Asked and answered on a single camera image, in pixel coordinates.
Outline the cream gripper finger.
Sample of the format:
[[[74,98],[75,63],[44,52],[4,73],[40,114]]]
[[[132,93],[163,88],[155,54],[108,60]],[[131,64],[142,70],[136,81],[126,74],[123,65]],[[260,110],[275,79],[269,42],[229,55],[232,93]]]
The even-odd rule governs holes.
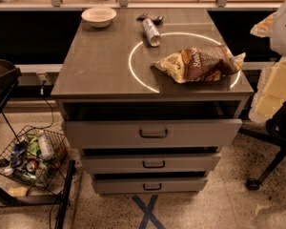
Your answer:
[[[260,38],[270,37],[272,35],[272,27],[275,15],[276,14],[273,12],[270,15],[268,15],[265,19],[255,24],[251,28],[250,34]]]
[[[261,71],[249,118],[255,123],[264,123],[278,112],[284,102],[286,102],[286,56]]]

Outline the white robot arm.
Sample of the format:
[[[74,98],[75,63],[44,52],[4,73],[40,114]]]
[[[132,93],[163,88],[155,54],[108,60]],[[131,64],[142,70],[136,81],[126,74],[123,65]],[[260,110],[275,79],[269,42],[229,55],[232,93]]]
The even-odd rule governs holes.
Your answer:
[[[286,1],[276,12],[254,25],[251,34],[269,37],[271,50],[281,55],[274,65],[262,69],[249,111],[253,122],[263,123],[286,102]]]

